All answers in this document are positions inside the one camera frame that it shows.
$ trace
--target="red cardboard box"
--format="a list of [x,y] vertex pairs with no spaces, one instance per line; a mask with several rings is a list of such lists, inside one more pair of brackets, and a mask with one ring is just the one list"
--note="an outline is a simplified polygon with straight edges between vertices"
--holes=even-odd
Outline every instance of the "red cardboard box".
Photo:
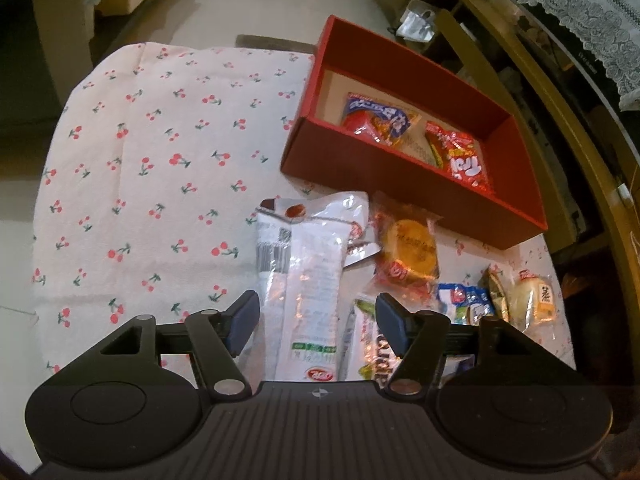
[[[494,193],[342,128],[350,91],[408,106],[420,111],[421,121],[475,136]],[[324,26],[280,167],[337,190],[381,190],[498,249],[546,230],[538,183],[514,118],[425,57],[335,16]]]

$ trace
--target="round pastry package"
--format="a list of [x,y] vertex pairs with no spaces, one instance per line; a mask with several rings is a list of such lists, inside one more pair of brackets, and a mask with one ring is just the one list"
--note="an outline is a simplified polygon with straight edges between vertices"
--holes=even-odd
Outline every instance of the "round pastry package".
[[419,120],[420,115],[414,110],[349,92],[340,126],[369,136],[385,146],[394,146]]
[[411,289],[425,298],[435,297],[440,269],[434,226],[439,218],[382,194],[375,196],[373,209],[381,247],[375,280]]

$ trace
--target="cherry print tablecloth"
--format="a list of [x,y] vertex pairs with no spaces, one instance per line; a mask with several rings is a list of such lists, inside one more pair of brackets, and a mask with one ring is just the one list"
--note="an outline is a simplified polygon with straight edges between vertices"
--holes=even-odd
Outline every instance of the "cherry print tablecloth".
[[[51,372],[132,316],[177,322],[256,288],[254,208],[328,192],[278,169],[311,63],[292,52],[134,44],[73,90],[34,215],[37,327]],[[506,252],[442,230],[438,243],[446,282],[473,283],[488,264],[551,274],[559,321],[543,343],[573,364],[542,236]],[[370,262],[344,273],[342,320],[371,275]],[[163,364],[188,375],[181,356]]]

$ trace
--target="packaged bread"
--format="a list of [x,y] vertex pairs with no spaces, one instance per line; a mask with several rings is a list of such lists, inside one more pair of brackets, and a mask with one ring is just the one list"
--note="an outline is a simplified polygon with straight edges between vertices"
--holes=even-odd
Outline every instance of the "packaged bread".
[[522,331],[555,321],[556,304],[550,280],[521,270],[511,293],[510,307],[512,324]]

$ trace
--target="blue snack package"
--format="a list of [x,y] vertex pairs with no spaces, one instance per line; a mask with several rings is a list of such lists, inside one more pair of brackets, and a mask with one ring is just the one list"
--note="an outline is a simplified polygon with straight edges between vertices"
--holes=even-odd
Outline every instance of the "blue snack package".
[[451,322],[469,324],[466,287],[461,283],[441,283],[438,285],[438,299],[442,304],[443,314]]
[[482,316],[495,314],[494,306],[485,288],[466,287],[466,301],[469,305],[469,324],[477,325]]

